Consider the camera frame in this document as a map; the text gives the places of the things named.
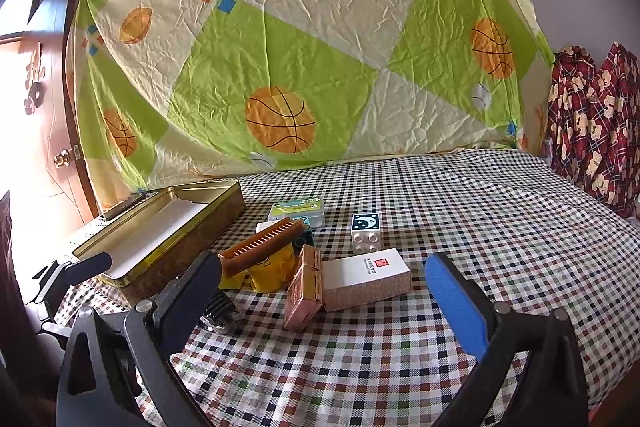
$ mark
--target wooden comb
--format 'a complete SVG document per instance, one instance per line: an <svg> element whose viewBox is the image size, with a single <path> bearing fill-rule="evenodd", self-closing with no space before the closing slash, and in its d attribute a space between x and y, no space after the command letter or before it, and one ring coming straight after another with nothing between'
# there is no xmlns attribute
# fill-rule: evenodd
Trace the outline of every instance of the wooden comb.
<svg viewBox="0 0 640 427"><path fill-rule="evenodd" d="M225 277L233 277L254 264L261 263L280 248L292 243L305 230L302 219L285 217L269 228L248 237L218 254Z"/></svg>

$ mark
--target white paper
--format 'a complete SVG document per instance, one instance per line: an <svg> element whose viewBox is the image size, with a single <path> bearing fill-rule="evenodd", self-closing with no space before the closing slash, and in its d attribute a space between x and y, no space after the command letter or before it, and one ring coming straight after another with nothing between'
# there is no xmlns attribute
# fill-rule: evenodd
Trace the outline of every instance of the white paper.
<svg viewBox="0 0 640 427"><path fill-rule="evenodd" d="M409 271L396 248L322 261L325 290L375 281Z"/></svg>
<svg viewBox="0 0 640 427"><path fill-rule="evenodd" d="M111 255L111 269L105 273L112 279L124 276L205 206L205 203L191 203L178 198L171 200L122 243L107 251Z"/></svg>

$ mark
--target plastic container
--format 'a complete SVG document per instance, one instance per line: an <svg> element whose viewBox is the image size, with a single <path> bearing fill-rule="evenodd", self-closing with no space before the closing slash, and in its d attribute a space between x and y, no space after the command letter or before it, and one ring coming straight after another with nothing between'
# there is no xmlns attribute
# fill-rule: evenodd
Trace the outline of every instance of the plastic container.
<svg viewBox="0 0 640 427"><path fill-rule="evenodd" d="M269 212L269 221L277 221L283 217L308 217L311 228L319 229L324 227L324 201L322 198L308 198L274 203Z"/></svg>

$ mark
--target door handle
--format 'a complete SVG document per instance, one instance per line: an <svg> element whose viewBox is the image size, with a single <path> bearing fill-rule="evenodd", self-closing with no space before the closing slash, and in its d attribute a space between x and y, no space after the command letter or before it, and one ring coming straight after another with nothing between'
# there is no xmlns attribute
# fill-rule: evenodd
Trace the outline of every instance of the door handle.
<svg viewBox="0 0 640 427"><path fill-rule="evenodd" d="M68 167L71 164L71 156L69 155L69 151L63 149L60 154L53 156L53 161L56 164L56 169L60 169L61 167Z"/></svg>

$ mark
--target curtain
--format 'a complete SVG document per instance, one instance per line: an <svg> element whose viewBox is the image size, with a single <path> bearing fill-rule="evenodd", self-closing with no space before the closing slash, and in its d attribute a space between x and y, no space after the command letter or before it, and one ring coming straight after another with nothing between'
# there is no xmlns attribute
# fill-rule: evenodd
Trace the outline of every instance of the curtain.
<svg viewBox="0 0 640 427"><path fill-rule="evenodd" d="M599 69L579 46L556 54L551 168L622 217L634 215L640 188L639 105L636 56L617 42Z"/></svg>

